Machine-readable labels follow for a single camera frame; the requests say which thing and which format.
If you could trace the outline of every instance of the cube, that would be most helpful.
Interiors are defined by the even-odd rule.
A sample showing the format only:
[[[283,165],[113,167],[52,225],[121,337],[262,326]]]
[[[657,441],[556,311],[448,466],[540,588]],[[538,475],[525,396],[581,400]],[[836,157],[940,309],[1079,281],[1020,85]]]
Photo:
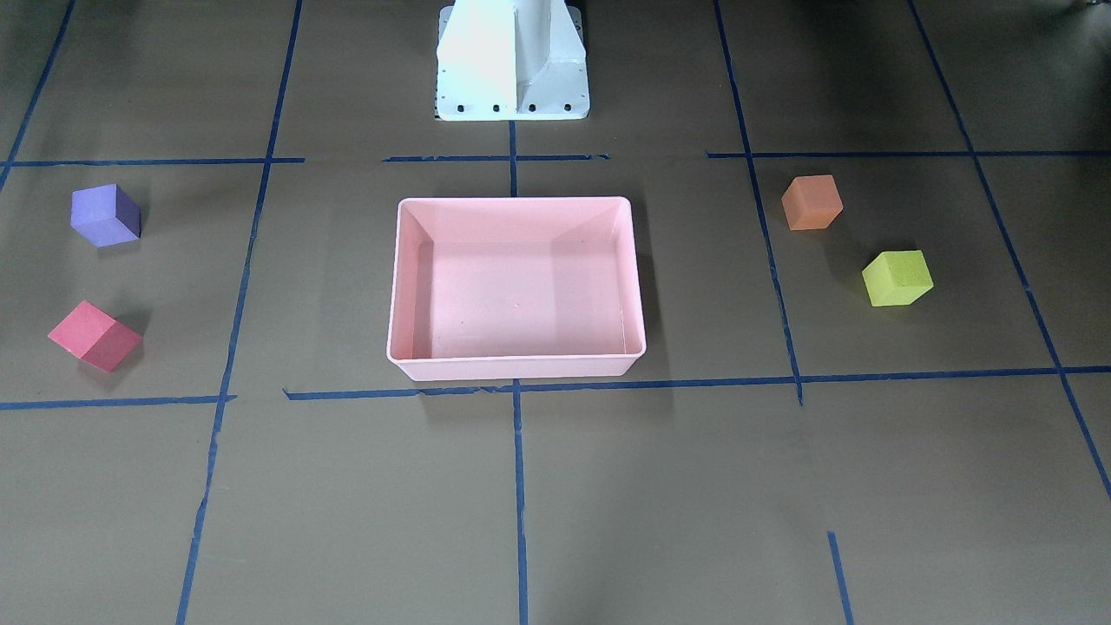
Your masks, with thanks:
[[[139,238],[139,205],[119,184],[73,191],[70,225],[97,246]]]
[[[783,193],[783,211],[792,230],[825,228],[842,208],[832,175],[799,175]]]
[[[905,305],[933,288],[921,250],[883,251],[864,266],[872,305]]]
[[[47,336],[73,356],[109,373],[142,341],[138,333],[88,301],[78,303]]]

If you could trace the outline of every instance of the pink plastic bin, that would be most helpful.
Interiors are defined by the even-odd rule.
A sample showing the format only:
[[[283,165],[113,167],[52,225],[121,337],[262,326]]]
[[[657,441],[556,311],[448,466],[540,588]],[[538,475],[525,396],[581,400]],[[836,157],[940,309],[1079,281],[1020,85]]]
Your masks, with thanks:
[[[398,204],[386,351],[410,379],[619,376],[644,344],[625,198]]]

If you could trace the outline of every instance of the grid square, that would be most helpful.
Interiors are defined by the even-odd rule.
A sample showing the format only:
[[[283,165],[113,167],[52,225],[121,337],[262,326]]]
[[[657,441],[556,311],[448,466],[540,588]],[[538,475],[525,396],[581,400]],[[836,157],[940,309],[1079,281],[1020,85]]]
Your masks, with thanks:
[[[508,154],[503,122],[437,120],[436,44],[449,0],[307,7],[290,72],[281,153],[313,160]]]
[[[840,616],[793,389],[527,393],[521,420],[530,621]]]
[[[17,168],[0,194],[0,399],[214,394],[259,167]],[[70,228],[70,192],[120,182],[146,212],[140,240],[98,249]],[[112,374],[47,334],[82,299],[143,336]]]
[[[518,123],[522,154],[743,149],[712,3],[590,2],[583,30],[590,114]]]
[[[1111,159],[988,158],[983,168],[1065,366],[1111,365]]]
[[[802,374],[1049,367],[971,159],[775,159],[758,165]],[[844,211],[825,230],[788,230],[779,195],[832,173]],[[880,251],[920,249],[934,286],[872,308],[861,270]]]
[[[0,619],[172,622],[211,430],[211,406],[6,412]]]
[[[411,389],[386,357],[398,202],[506,194],[508,169],[490,162],[274,169],[232,393]]]
[[[67,0],[0,2],[0,158],[8,158],[50,56]]]
[[[978,150],[1111,149],[1107,7],[914,4]]]
[[[807,386],[860,623],[1111,612],[1107,494],[1057,376],[863,384]]]
[[[755,151],[964,150],[903,2],[723,2]]]
[[[264,154],[293,14],[283,4],[78,2],[19,158]]]
[[[229,405],[190,623],[517,623],[510,396],[271,399]]]
[[[522,195],[632,202],[648,351],[623,380],[791,375],[743,167],[705,157],[521,163]]]

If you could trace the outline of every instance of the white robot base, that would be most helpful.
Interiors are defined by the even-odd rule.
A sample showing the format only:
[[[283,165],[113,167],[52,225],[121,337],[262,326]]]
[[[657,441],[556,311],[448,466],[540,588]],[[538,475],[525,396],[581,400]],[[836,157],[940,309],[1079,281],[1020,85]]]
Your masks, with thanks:
[[[563,0],[456,0],[440,11],[436,111],[446,121],[582,119],[582,14]]]

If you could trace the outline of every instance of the blue tape line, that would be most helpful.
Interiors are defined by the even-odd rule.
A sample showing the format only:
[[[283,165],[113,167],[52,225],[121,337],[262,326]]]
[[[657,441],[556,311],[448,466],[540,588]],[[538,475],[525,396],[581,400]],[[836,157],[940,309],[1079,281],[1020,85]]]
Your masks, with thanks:
[[[772,285],[775,286],[775,299],[779,301],[779,316],[783,322],[783,341],[787,344],[787,356],[791,362],[791,375],[794,376],[794,391],[799,396],[799,405],[803,404],[802,381],[799,376],[799,361],[794,354],[794,341],[791,339],[791,324],[787,319],[787,303],[783,301],[783,288],[779,283],[779,269],[775,266],[775,251],[772,249],[771,234],[768,231],[768,219],[764,214],[763,198],[760,196],[760,181],[757,179],[757,164],[752,159],[752,145],[749,142],[749,130],[744,123],[744,109],[741,105],[741,92],[737,87],[737,72],[733,70],[733,56],[729,51],[725,37],[725,21],[721,17],[721,1],[713,0],[713,12],[718,18],[718,36],[721,38],[721,52],[725,58],[725,70],[729,72],[729,85],[733,92],[733,107],[737,109],[737,123],[741,129],[741,143],[744,145],[745,160],[749,165],[749,180],[752,184],[752,196],[757,202],[757,216],[760,219],[760,232],[764,238],[768,251],[768,270],[771,273]]]
[[[17,160],[12,167],[63,167],[79,164],[86,167],[131,167],[166,164],[264,164],[266,158],[149,158],[122,160]],[[272,163],[302,163],[304,158],[279,157],[269,159]]]
[[[849,603],[849,586],[844,582],[844,569],[841,567],[841,550],[837,546],[837,534],[827,532],[830,542],[830,556],[833,558],[833,573],[837,574],[837,587],[841,593],[841,609],[844,612],[844,625],[855,625],[852,618],[852,604]]]
[[[755,152],[752,158],[968,158],[964,151]]]
[[[1111,366],[1078,367],[1077,373],[1111,373]],[[964,370],[957,372],[891,372],[877,374],[832,374],[799,376],[802,384],[897,382],[919,380],[1000,379],[1021,376],[1054,376],[1052,367],[1013,370]],[[522,384],[521,393],[558,393],[564,391],[633,391],[641,389],[711,389],[720,386],[773,386],[793,385],[793,376],[758,376],[748,379],[691,379],[670,381],[613,381],[573,382],[548,384]],[[474,395],[478,393],[512,393],[512,385],[503,386],[449,386],[440,389],[393,389],[380,391],[330,391],[319,393],[290,393],[282,390],[290,402],[314,402],[330,400],[374,400],[380,397],[416,397],[418,395]]]
[[[227,402],[234,400],[229,395]],[[109,400],[54,400],[46,402],[0,402],[0,411],[53,411],[58,409],[167,406],[170,404],[216,404],[219,395],[194,395],[189,397],[123,397]]]
[[[610,154],[441,154],[441,155],[394,155],[382,162],[512,162],[563,161],[563,160],[611,160]]]
[[[11,172],[12,162],[16,160],[16,154],[19,153],[20,145],[23,144],[27,127],[31,123],[34,107],[38,105],[39,98],[42,95],[42,89],[47,85],[47,78],[50,77],[50,70],[54,67],[54,59],[58,58],[58,50],[61,49],[62,40],[66,39],[66,31],[69,29],[70,17],[73,16],[73,7],[76,4],[77,0],[70,0],[69,4],[66,6],[66,14],[62,16],[62,23],[58,27],[58,34],[54,37],[54,44],[50,48],[50,54],[47,57],[47,64],[42,67],[42,73],[39,74],[39,82],[34,85],[31,101],[28,102],[27,111],[23,112],[23,120],[19,124],[19,132],[16,133],[11,151],[8,152],[8,160],[3,164],[3,170],[0,171],[0,190],[3,190],[3,185],[8,181],[8,173]]]
[[[610,160],[610,154],[531,154],[518,155],[517,160],[528,161],[562,161],[562,160]]]
[[[1111,365],[1093,366],[1093,367],[1065,367],[1064,373],[1067,374],[1111,374]]]
[[[1111,500],[1111,478],[1108,477],[1107,468],[1103,466],[1103,460],[1100,457],[1099,450],[1097,450],[1095,443],[1092,441],[1091,433],[1088,430],[1088,423],[1084,420],[1084,415],[1080,412],[1080,405],[1077,403],[1077,399],[1072,393],[1072,385],[1069,384],[1068,373],[1061,364],[1061,359],[1058,356],[1057,347],[1053,346],[1053,340],[1049,335],[1049,329],[1045,326],[1045,320],[1042,317],[1041,309],[1038,306],[1038,300],[1034,298],[1033,289],[1030,288],[1030,281],[1027,279],[1027,272],[1022,269],[1022,262],[1019,261],[1019,254],[1011,241],[1011,235],[1007,231],[1007,224],[1003,222],[1003,214],[999,210],[999,204],[995,202],[995,195],[992,193],[991,184],[988,182],[988,175],[984,173],[983,167],[980,163],[980,158],[977,155],[975,148],[972,144],[972,137],[968,131],[968,127],[964,124],[964,118],[961,115],[960,109],[957,107],[957,99],[953,97],[953,92],[949,88],[949,81],[945,80],[945,74],[941,70],[941,62],[938,60],[938,54],[933,50],[933,44],[930,43],[930,37],[925,32],[925,26],[922,23],[922,18],[918,13],[914,0],[907,0],[907,6],[910,8],[910,12],[914,18],[914,23],[918,26],[918,31],[922,37],[922,42],[925,44],[925,50],[930,56],[930,62],[933,63],[933,70],[938,74],[938,81],[941,83],[941,88],[945,92],[945,99],[949,100],[949,105],[953,111],[953,117],[957,119],[957,127],[960,129],[961,135],[964,138],[964,144],[968,147],[969,153],[972,155],[972,162],[975,165],[977,175],[980,178],[980,184],[983,185],[983,192],[988,196],[988,204],[991,206],[991,213],[995,218],[995,224],[999,226],[999,233],[1003,238],[1003,244],[1007,245],[1007,253],[1011,256],[1011,263],[1014,265],[1014,271],[1019,275],[1022,289],[1027,293],[1027,301],[1030,303],[1030,310],[1033,312],[1034,321],[1038,322],[1038,330],[1041,331],[1042,341],[1045,342],[1045,350],[1049,351],[1050,359],[1053,361],[1054,371],[1061,379],[1061,387],[1064,390],[1064,395],[1069,400],[1069,406],[1072,409],[1073,417],[1075,417],[1077,425],[1080,427],[1080,432],[1084,437],[1084,443],[1088,445],[1088,451],[1092,456],[1092,462],[1095,464],[1095,471],[1099,473],[1100,481],[1103,483],[1103,490],[1107,493],[1108,498]]]
[[[400,157],[389,157],[382,159],[382,162],[506,162],[509,160],[508,155],[484,155],[484,154],[470,154],[470,155],[400,155]]]
[[[993,150],[974,152],[978,157],[1022,158],[1022,157],[1111,157],[1111,150]],[[957,151],[845,151],[845,152],[707,152],[710,159],[783,159],[783,158],[969,158],[967,150]]]
[[[216,471],[217,437],[223,427],[223,414],[227,402],[223,399],[228,395],[231,386],[231,372],[236,364],[236,350],[239,343],[239,331],[243,322],[243,306],[247,302],[247,286],[251,279],[251,256],[254,253],[254,241],[259,234],[259,220],[262,218],[262,205],[266,202],[267,184],[270,182],[270,167],[272,164],[274,145],[278,142],[278,129],[281,127],[281,110],[286,100],[286,87],[289,83],[289,71],[293,64],[293,48],[297,43],[298,26],[301,21],[301,3],[297,0],[293,10],[293,26],[289,33],[289,46],[286,48],[286,63],[282,68],[281,83],[278,87],[278,101],[274,103],[273,121],[270,124],[270,141],[267,145],[267,160],[262,165],[262,178],[259,181],[259,196],[254,203],[254,218],[251,221],[251,235],[247,243],[247,254],[243,260],[243,274],[239,283],[239,296],[236,300],[236,315],[231,324],[231,337],[228,341],[228,363],[223,370],[223,377],[220,381],[220,401],[216,405],[216,415],[212,420],[212,436],[209,440],[209,456],[207,475],[204,477],[204,495],[201,497],[200,506],[197,508],[197,518],[193,521],[193,536],[189,544],[189,560],[186,564],[186,576],[181,584],[181,599],[178,603],[177,625],[186,624],[186,615],[189,611],[189,597],[193,586],[193,575],[197,572],[197,556],[200,553],[201,535],[204,531],[204,517],[208,512],[209,495],[212,491],[212,474]]]
[[[807,384],[840,383],[840,382],[891,382],[912,380],[960,380],[960,379],[1003,379],[1017,376],[1055,376],[1052,367],[1035,367],[1030,370],[968,370],[960,372],[895,372],[884,374],[834,374],[825,376],[802,376]]]
[[[509,122],[509,195],[517,196],[517,122]]]
[[[752,377],[752,379],[707,379],[678,381],[630,381],[630,382],[580,382],[553,384],[527,384],[521,387],[524,393],[550,393],[563,391],[629,391],[639,389],[710,389],[717,386],[767,386],[777,384],[794,384],[790,376]]]
[[[509,386],[449,386],[443,389],[389,389],[382,391],[330,391],[322,393],[290,393],[282,390],[290,402],[316,402],[320,400],[377,400],[381,397],[417,397],[424,395],[477,395],[479,393],[509,393]]]
[[[999,157],[1111,157],[1111,150],[991,150],[977,155]]]
[[[513,381],[513,451],[517,475],[517,593],[518,619],[529,625],[529,558],[524,543],[524,451],[521,444],[521,381]]]

